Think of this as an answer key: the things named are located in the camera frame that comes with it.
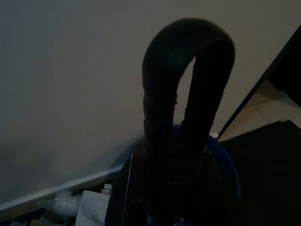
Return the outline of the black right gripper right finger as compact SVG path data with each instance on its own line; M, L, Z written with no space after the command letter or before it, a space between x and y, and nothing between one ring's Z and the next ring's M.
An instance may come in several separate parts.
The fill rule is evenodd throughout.
M196 54L188 101L181 123L179 184L190 184L199 174L202 150L213 125L234 60L235 48L228 36L207 39L200 45L200 50Z

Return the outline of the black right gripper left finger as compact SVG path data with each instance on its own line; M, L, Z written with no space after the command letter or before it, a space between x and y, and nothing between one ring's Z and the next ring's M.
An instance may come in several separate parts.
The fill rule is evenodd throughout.
M200 45L226 36L217 25L200 19L181 19L161 30L150 43L143 60L143 112L149 178L153 183L178 183L181 138L172 138L178 85Z

